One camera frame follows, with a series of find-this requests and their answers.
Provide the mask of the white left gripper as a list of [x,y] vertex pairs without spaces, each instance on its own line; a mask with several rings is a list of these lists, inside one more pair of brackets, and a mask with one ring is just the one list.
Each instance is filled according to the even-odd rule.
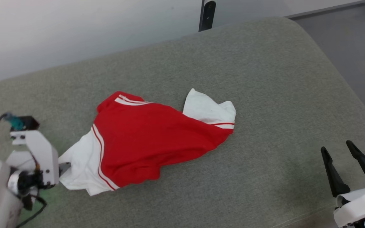
[[13,151],[6,163],[10,167],[7,188],[22,203],[24,209],[32,210],[40,190],[59,183],[70,167],[70,162],[58,163],[58,153],[45,136],[37,131],[11,131],[12,144],[24,146],[26,151]]

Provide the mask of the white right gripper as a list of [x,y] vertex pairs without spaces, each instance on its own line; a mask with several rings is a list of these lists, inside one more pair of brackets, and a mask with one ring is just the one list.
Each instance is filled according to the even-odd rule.
[[[356,159],[365,175],[365,155],[350,140],[346,141],[346,145],[354,159]],[[321,148],[323,164],[326,170],[331,194],[336,197],[336,209],[333,212],[334,220],[338,227],[358,222],[365,219],[365,188],[350,191],[336,168],[333,166],[331,158],[326,147]]]

